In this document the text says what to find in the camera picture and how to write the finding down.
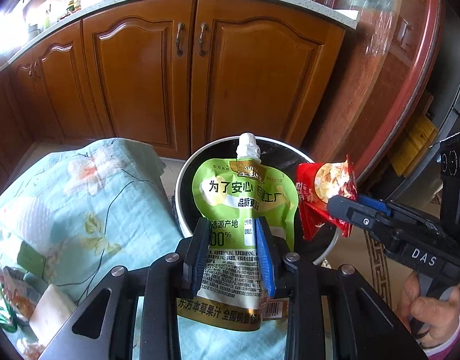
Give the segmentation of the person's right hand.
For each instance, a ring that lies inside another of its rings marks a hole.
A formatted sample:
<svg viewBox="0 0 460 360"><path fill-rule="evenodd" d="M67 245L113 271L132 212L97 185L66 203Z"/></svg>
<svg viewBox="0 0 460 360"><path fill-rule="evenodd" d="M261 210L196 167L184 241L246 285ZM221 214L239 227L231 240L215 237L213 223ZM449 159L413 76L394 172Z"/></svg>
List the person's right hand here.
<svg viewBox="0 0 460 360"><path fill-rule="evenodd" d="M421 297L417 274L406 279L396 308L396 315L410 330L410 317L427 323L429 330L421 339L421 346L433 349L446 343L458 330L460 316L460 290L453 287L448 301Z"/></svg>

